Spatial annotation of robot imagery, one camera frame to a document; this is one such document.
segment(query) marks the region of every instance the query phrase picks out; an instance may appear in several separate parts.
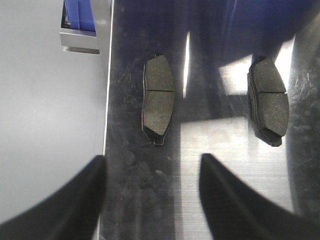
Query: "brake pad friction material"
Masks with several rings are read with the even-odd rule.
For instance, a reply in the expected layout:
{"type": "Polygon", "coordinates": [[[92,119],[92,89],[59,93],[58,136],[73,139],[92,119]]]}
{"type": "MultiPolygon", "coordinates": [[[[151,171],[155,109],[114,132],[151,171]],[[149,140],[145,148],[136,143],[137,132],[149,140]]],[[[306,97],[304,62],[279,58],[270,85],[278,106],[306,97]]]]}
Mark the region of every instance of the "brake pad friction material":
{"type": "Polygon", "coordinates": [[[174,77],[164,55],[145,64],[143,85],[142,129],[155,145],[162,145],[175,101],[174,77]]]}
{"type": "Polygon", "coordinates": [[[260,58],[252,64],[248,96],[255,135],[273,147],[280,146],[289,123],[289,100],[272,60],[260,58]]]}

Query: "metal sheet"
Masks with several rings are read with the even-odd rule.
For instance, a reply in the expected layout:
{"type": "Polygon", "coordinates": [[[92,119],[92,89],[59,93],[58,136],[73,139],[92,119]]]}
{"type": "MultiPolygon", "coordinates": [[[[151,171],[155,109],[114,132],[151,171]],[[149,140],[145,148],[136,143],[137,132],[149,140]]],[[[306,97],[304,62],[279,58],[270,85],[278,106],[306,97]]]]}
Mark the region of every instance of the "metal sheet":
{"type": "MultiPolygon", "coordinates": [[[[281,147],[256,138],[248,120],[247,73],[252,56],[274,59],[290,104],[300,101],[300,94],[291,92],[296,71],[305,87],[314,84],[294,62],[317,56],[293,51],[295,34],[314,5],[297,3],[299,10],[290,7],[295,15],[290,18],[278,11],[285,4],[114,1],[105,145],[109,182],[101,239],[211,239],[198,193],[202,153],[214,154],[274,203],[315,220],[296,207],[291,149],[299,139],[291,134],[296,127],[292,114],[281,147]],[[301,24],[293,24],[293,19],[301,24]],[[151,144],[141,128],[144,65],[155,54],[167,57],[176,89],[171,124],[161,147],[151,144]]],[[[319,151],[295,147],[312,159],[320,156],[319,151]]],[[[313,211],[319,212],[319,202],[313,198],[313,211]]]]}
{"type": "Polygon", "coordinates": [[[62,46],[99,50],[95,32],[60,28],[62,46]]]}

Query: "stainless steel surface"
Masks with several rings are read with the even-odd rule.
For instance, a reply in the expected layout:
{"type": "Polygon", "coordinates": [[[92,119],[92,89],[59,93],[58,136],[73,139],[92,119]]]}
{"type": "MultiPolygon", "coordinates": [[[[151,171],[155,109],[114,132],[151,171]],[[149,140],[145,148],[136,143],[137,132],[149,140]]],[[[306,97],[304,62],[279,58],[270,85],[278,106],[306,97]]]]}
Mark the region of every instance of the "stainless steel surface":
{"type": "Polygon", "coordinates": [[[113,34],[113,8],[110,0],[91,0],[91,10],[94,18],[95,32],[98,37],[98,47],[100,50],[102,68],[106,77],[106,103],[105,103],[105,124],[103,138],[103,155],[106,155],[106,132],[108,120],[108,102],[110,87],[110,61],[111,44],[113,34]]]}
{"type": "Polygon", "coordinates": [[[99,50],[97,36],[93,31],[60,28],[60,41],[65,47],[99,50]]]}
{"type": "Polygon", "coordinates": [[[100,239],[211,239],[198,193],[202,153],[214,154],[272,202],[319,222],[315,111],[320,75],[316,71],[312,81],[308,77],[308,64],[318,63],[319,41],[312,42],[316,46],[308,54],[302,50],[309,49],[304,41],[317,29],[300,32],[319,8],[300,3],[299,10],[290,8],[294,17],[288,17],[281,12],[285,4],[113,2],[105,144],[108,193],[100,239]],[[155,54],[168,58],[176,89],[161,147],[150,143],[141,129],[144,64],[155,54]],[[256,55],[275,60],[289,96],[289,128],[280,147],[256,138],[248,120],[247,73],[256,55]],[[308,115],[307,105],[312,106],[308,115]],[[299,145],[301,131],[304,143],[299,145]]]}
{"type": "Polygon", "coordinates": [[[101,58],[63,52],[62,4],[0,2],[1,223],[48,197],[102,153],[101,58]]]}

